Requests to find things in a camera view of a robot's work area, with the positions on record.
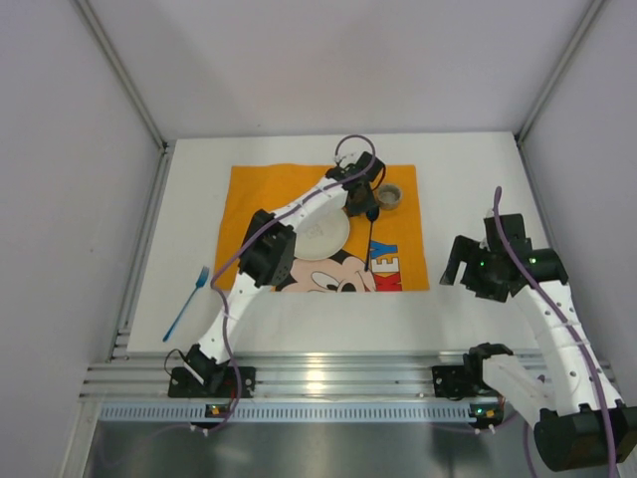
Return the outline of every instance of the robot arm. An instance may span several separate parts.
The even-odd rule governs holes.
[[[507,399],[533,428],[539,455],[553,471],[608,463],[600,404],[603,394],[617,444],[616,460],[624,461],[637,443],[637,407],[627,407],[602,372],[571,302],[568,277],[557,254],[552,249],[532,248],[521,215],[506,215],[501,220],[516,256],[567,322],[555,314],[512,261],[493,217],[485,219],[485,241],[456,238],[440,283],[453,284],[460,263],[465,262],[460,283],[477,297],[505,302],[511,296],[529,320],[552,387],[531,376],[508,348],[491,344],[464,354],[463,379],[468,378],[475,390],[494,390]],[[599,377],[602,393],[594,385],[592,372]]]
[[[375,155],[364,152],[355,164],[329,169],[317,185],[290,204],[271,213],[260,210],[254,214],[244,239],[244,247],[249,246],[239,256],[239,272],[228,297],[226,333],[231,347],[238,337],[241,318],[252,302],[288,276],[297,233],[342,207],[350,216],[377,207],[370,184],[383,167]],[[224,380],[228,360],[222,340],[224,316],[222,309],[185,356],[184,368],[173,372],[178,386],[187,389],[187,396],[214,395]]]
[[[326,213],[345,206],[347,191],[340,185],[329,188],[336,184],[335,179],[323,177],[310,191],[294,200],[287,206],[279,208],[270,214],[259,211],[253,217],[253,221],[248,228],[246,240],[249,239],[263,224],[273,218],[286,216],[279,221],[277,230],[270,230],[269,239],[273,241],[275,253],[283,251],[278,257],[258,254],[259,251],[248,250],[247,254],[241,257],[239,262],[239,272],[235,277],[234,285],[228,296],[230,315],[228,317],[227,334],[231,347],[236,343],[238,337],[238,326],[245,311],[250,304],[264,292],[268,292],[273,286],[278,285],[288,275],[294,260],[294,246],[296,234],[312,227]],[[311,200],[308,197],[316,194]],[[199,339],[197,350],[207,359],[213,359],[215,363],[223,363],[228,359],[228,353],[222,338],[222,324],[225,312],[219,311],[217,318],[208,331]],[[202,384],[205,379],[199,372],[189,365],[189,360],[185,366],[192,375]]]

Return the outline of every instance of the table surface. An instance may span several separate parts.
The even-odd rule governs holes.
[[[182,139],[175,146],[140,287],[130,353],[188,348],[208,329],[220,300],[204,287],[171,340],[161,339],[213,266],[233,165],[331,162],[340,135]],[[408,353],[464,350],[482,342],[536,349],[514,301],[476,299],[463,286],[439,286],[454,238],[485,235],[483,217],[503,187],[503,213],[524,215],[535,248],[545,247],[527,177],[507,132],[375,134],[387,164],[415,164],[431,290],[367,294],[269,293],[243,319],[237,352]],[[344,152],[366,144],[352,139]]]

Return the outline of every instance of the purple cable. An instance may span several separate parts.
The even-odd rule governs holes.
[[[563,324],[568,324],[568,318],[564,315],[564,312],[557,306],[557,304],[553,301],[553,299],[546,293],[546,291],[541,287],[541,285],[533,278],[533,276],[529,273],[525,265],[516,255],[516,252],[509,244],[507,240],[507,236],[505,235],[505,230],[502,227],[502,222],[500,220],[500,199],[502,198],[502,188],[498,186],[496,188],[496,194],[494,195],[494,219],[496,220],[496,228],[498,229],[498,235],[500,236],[500,240],[505,246],[507,250],[507,254],[516,265],[516,267],[520,270],[529,285],[533,287],[537,293],[544,299],[544,301],[553,309],[553,311],[557,314],[559,319]],[[566,326],[566,329],[573,337],[573,339],[580,344],[578,346],[581,351],[584,361],[586,362],[586,366],[588,367],[588,371],[590,372],[590,376],[593,380],[593,385],[595,387],[595,393],[597,394],[597,400],[599,401],[599,407],[601,409],[601,416],[604,421],[604,430],[606,433],[606,445],[608,449],[608,477],[615,478],[615,465],[616,465],[616,456],[617,452],[615,449],[615,440],[613,437],[613,428],[610,423],[610,414],[608,412],[608,406],[606,405],[606,395],[604,393],[604,388],[601,384],[601,380],[599,379],[599,375],[597,373],[597,368],[595,367],[595,363],[593,361],[592,356],[588,352],[586,346],[583,346],[581,343],[583,342],[581,336],[577,332],[577,330],[572,326]]]

